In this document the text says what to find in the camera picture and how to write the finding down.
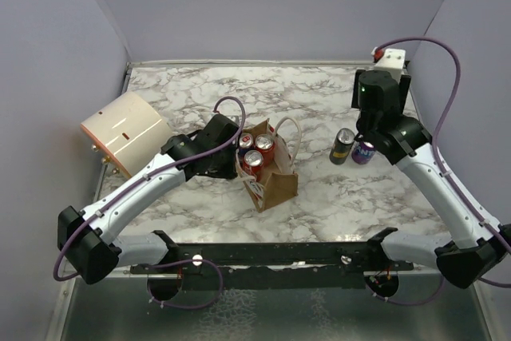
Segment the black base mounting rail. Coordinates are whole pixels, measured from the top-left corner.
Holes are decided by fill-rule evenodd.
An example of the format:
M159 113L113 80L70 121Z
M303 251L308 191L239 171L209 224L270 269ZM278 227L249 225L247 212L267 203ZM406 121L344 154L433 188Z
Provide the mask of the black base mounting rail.
M156 267L141 264L133 275L178 280L184 290L268 290L315 287L362 289L369 272L411 271L366 242L178 244Z

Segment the blue pepsi can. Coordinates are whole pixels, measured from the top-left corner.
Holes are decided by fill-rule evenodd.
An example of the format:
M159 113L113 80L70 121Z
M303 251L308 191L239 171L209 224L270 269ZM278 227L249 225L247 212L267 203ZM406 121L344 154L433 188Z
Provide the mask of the blue pepsi can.
M254 146L253 136L250 133L242 133L238 141L239 157L243 158L247 152L253 150L253 146Z

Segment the purple fanta can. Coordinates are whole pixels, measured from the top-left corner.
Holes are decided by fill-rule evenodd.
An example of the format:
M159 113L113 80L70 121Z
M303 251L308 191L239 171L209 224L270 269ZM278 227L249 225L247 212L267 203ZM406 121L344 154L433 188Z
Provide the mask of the purple fanta can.
M353 149L351 157L356 164L366 165L372 160L375 154L376 149L371 143L359 141Z

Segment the black schweppes can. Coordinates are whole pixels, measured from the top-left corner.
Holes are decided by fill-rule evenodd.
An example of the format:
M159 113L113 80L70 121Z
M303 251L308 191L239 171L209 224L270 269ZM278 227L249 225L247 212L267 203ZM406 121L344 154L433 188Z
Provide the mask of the black schweppes can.
M347 160L355 142L355 133L348 128L341 128L334 139L329 160L334 165L342 165Z

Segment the watermelon print canvas bag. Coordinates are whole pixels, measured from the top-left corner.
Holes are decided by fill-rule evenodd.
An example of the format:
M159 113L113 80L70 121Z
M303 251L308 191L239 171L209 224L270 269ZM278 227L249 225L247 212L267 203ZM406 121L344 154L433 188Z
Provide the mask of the watermelon print canvas bag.
M296 128L297 139L292 148L287 145L279 132L284 122L290 121ZM267 134L273 140L273 149L262 152L265 158L260 167L248 167L242 155L242 144L245 137L251 135L257 138ZM235 167L237 176L244 183L252 202L258 212L282 204L298 195L298 173L295 171L295 159L302 143L302 128L293 117L283 117L275 127L268 120L258 125L245 128L238 140L238 149L235 152Z

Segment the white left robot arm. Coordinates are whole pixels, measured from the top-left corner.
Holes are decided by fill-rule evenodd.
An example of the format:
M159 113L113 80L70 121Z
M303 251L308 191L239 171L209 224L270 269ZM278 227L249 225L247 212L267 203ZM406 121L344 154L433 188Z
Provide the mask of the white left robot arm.
M171 271L176 253L165 234L120 234L155 200L194 176L234 176L235 143L243 127L242 121L217 113L203 129L170 137L139 173L103 199L81 210L62 210L57 218L58 259L68 260L87 284L126 265L151 264L158 272Z

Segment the cream cylindrical container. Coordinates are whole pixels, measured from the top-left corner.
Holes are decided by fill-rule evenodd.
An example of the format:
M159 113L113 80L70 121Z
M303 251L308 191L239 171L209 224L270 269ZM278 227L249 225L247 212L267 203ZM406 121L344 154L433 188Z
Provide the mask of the cream cylindrical container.
M81 123L104 161L127 178L141 171L173 135L167 121L128 91Z

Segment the red cola can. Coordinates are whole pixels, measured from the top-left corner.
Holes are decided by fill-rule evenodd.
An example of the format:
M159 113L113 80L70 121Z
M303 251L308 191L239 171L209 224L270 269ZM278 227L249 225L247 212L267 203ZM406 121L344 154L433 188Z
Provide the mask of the red cola can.
M275 140L272 135L260 134L255 139L255 149L263 156L264 164L270 164L275 155Z
M259 151L253 149L244 154L243 170L249 176L253 176L256 182L259 182L261 179L263 166L264 158Z

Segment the red cola can front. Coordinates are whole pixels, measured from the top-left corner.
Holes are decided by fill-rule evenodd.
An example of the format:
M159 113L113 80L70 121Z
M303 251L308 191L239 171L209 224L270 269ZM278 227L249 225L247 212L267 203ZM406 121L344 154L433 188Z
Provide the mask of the red cola can front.
M264 158L259 151L253 149L244 154L243 170L249 176L253 176L256 182L259 182L261 179L263 166Z

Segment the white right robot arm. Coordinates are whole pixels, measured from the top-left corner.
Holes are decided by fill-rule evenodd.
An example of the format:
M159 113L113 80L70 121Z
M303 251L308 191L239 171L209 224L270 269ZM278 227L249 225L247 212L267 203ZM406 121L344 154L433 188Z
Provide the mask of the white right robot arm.
M467 288L499 264L510 246L510 226L485 210L448 168L421 122L404 114L410 76L405 50L374 49L374 68L355 73L352 107L360 114L357 141L369 143L403 172L429 201L449 233L416 236L398 229L374 237L366 251L377 270L394 261L436 268L459 288Z

